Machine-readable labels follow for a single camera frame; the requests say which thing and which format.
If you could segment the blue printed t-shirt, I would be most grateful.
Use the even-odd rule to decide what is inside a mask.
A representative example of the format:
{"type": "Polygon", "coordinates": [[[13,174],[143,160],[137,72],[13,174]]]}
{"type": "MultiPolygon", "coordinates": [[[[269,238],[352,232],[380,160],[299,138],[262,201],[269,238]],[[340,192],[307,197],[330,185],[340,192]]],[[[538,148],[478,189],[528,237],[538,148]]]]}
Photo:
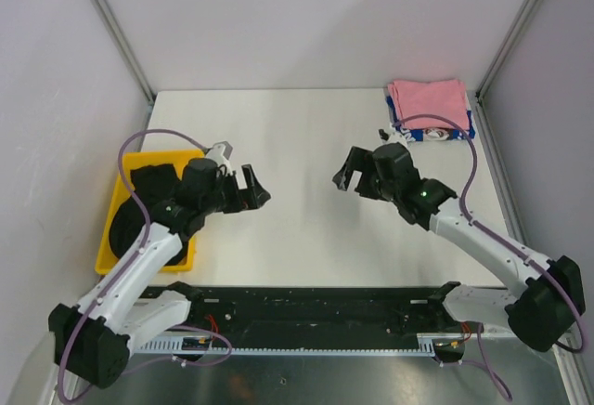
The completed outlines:
{"type": "MultiPolygon", "coordinates": [[[[451,129],[451,128],[426,128],[426,129],[408,129],[402,125],[396,125],[396,121],[398,120],[396,114],[396,108],[394,105],[394,101],[391,96],[385,96],[385,101],[388,106],[388,112],[390,116],[390,120],[392,122],[393,130],[400,133],[404,139],[411,143],[411,142],[423,142],[423,141],[452,141],[452,140],[465,140],[463,134],[459,130],[451,129]]],[[[466,134],[469,136],[470,139],[474,140],[476,136],[476,130],[474,128],[473,123],[473,116],[471,111],[471,104],[468,99],[468,95],[465,95],[465,103],[466,103],[466,114],[469,121],[469,128],[466,131],[466,134]]]]}

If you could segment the pink t-shirt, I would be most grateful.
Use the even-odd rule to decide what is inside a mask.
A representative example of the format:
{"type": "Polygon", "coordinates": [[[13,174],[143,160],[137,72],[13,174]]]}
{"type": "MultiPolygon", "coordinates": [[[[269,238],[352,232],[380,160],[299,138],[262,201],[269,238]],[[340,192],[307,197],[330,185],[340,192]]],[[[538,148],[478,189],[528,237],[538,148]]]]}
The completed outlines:
{"type": "Polygon", "coordinates": [[[394,103],[396,118],[407,119],[403,123],[407,129],[451,128],[445,121],[420,117],[420,114],[443,117],[463,130],[470,127],[466,86],[458,79],[429,83],[394,80],[387,85],[387,90],[394,103]]]}

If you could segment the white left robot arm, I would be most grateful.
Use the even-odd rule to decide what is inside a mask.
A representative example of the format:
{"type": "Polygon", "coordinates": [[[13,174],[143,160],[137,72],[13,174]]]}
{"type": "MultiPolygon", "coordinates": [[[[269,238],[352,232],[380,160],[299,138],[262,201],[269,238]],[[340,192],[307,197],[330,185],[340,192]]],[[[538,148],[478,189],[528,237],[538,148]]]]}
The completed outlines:
{"type": "Polygon", "coordinates": [[[190,160],[180,181],[150,210],[137,238],[110,273],[73,307],[57,305],[48,317],[55,337],[58,373],[77,375],[106,388],[124,372],[137,349],[163,331],[180,325],[192,331],[205,319],[204,306],[176,291],[149,304],[136,300],[161,268],[201,230],[207,216],[256,210],[271,198],[250,165],[235,172],[209,158],[190,160]]]}

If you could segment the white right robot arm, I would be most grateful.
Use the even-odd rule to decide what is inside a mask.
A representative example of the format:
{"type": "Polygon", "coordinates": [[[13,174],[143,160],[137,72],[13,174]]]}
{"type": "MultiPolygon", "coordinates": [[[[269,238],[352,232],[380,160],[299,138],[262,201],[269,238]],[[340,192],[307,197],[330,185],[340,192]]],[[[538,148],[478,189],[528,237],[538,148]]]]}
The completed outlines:
{"type": "Polygon", "coordinates": [[[524,344],[546,352],[585,312],[579,266],[571,258],[553,260],[501,236],[471,217],[455,191],[437,179],[420,176],[409,151],[388,143],[375,150],[350,149],[333,176],[346,191],[354,173],[355,192],[393,204],[407,223],[455,244],[500,280],[501,290],[457,282],[442,286],[428,308],[428,320],[439,332],[461,321],[495,325],[511,331],[524,344]]]}

